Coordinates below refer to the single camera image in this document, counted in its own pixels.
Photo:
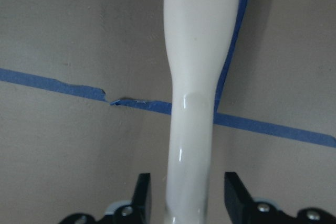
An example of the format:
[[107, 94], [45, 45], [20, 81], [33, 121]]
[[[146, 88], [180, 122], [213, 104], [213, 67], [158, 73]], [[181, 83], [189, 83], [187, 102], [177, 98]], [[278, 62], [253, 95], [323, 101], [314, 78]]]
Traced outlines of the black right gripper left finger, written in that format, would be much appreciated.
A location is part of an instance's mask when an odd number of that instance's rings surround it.
[[131, 200], [110, 204], [104, 216], [97, 220], [90, 214], [76, 213], [66, 216], [60, 223], [150, 223], [151, 175], [141, 173]]

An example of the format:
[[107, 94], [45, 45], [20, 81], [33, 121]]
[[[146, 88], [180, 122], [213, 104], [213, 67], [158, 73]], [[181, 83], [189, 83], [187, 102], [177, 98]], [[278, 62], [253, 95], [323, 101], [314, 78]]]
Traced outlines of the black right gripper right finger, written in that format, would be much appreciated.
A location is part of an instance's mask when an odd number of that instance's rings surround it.
[[224, 174], [224, 203], [232, 223], [335, 223], [335, 216], [309, 207], [292, 217], [273, 204], [254, 200], [236, 172]]

